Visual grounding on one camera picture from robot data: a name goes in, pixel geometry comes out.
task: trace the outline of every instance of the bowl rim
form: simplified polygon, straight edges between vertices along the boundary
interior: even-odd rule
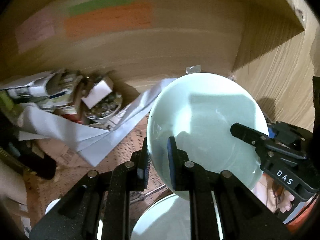
[[[138,229],[138,227],[143,227],[144,224],[142,224],[141,222],[145,219],[145,217],[149,214],[150,215],[150,211],[152,212],[152,210],[157,207],[157,205],[161,205],[163,204],[163,202],[167,202],[169,200],[171,201],[175,201],[175,200],[179,200],[179,201],[186,201],[185,199],[183,198],[180,198],[178,195],[176,195],[175,193],[172,192],[172,194],[168,195],[168,196],[165,196],[164,198],[160,199],[159,201],[155,202],[155,203],[152,203],[143,213],[142,215],[139,217],[138,221],[136,222],[136,224],[134,225],[133,227],[133,230],[132,230],[132,233]],[[162,212],[161,214],[158,214],[158,213],[155,213],[156,216],[160,217],[162,215],[165,214],[165,212]]]
[[[181,83],[181,82],[185,82],[187,80],[191,80],[193,79],[195,76],[197,77],[201,77],[201,76],[212,76],[213,78],[217,77],[217,78],[220,78],[220,79],[225,79],[225,81],[228,83],[232,83],[233,85],[236,85],[237,87],[239,87],[239,92],[241,92],[241,94],[245,95],[247,98],[249,98],[252,102],[254,102],[254,104],[258,107],[258,109],[260,109],[259,105],[257,104],[257,102],[253,99],[253,97],[242,87],[240,86],[239,84],[237,84],[236,82],[234,82],[233,80],[231,79],[228,79],[224,76],[221,76],[221,75],[217,75],[217,74],[213,74],[213,73],[192,73],[192,74],[187,74],[187,75],[184,75],[180,78],[177,78],[176,80],[172,81],[169,85],[167,85],[162,91],[161,93],[158,95],[158,97],[155,99],[154,103],[153,103],[153,106],[151,108],[151,111],[150,111],[150,114],[149,114],[149,119],[148,119],[148,123],[147,123],[147,149],[148,149],[148,154],[150,152],[152,152],[152,147],[151,147],[151,140],[150,140],[150,137],[151,137],[151,123],[152,123],[152,120],[153,120],[153,114],[155,112],[155,109],[159,103],[159,101],[162,99],[162,97],[167,93],[168,90],[170,90],[172,87],[176,86],[177,84]],[[265,125],[265,131],[262,131],[263,133],[269,135],[269,132],[268,132],[268,126],[267,126],[267,122],[266,122],[266,125]],[[149,157],[152,161],[152,163],[154,163],[154,158],[152,156],[152,154],[149,154]],[[168,183],[167,181],[164,181],[163,182],[167,185],[168,188],[170,188],[172,190],[172,187],[169,187],[168,186]]]

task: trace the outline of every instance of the pink label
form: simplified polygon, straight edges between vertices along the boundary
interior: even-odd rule
[[[15,30],[19,53],[32,49],[41,41],[55,35],[53,17],[49,8],[44,8],[29,17]]]

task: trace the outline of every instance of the black cable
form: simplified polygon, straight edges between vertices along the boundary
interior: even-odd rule
[[[316,193],[316,195],[313,197],[313,199],[308,203],[308,205],[305,206],[303,210],[300,211],[298,215],[296,215],[293,219],[291,219],[287,225],[290,224],[291,222],[295,221],[300,215],[302,215],[311,205],[312,203],[318,198],[319,192]]]

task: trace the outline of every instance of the green label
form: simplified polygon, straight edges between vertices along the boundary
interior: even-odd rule
[[[91,0],[68,8],[70,16],[76,16],[93,10],[130,4],[132,0]]]

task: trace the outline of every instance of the small plastic bag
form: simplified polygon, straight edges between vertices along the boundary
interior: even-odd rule
[[[201,65],[186,67],[187,74],[200,73],[200,72],[201,72]]]

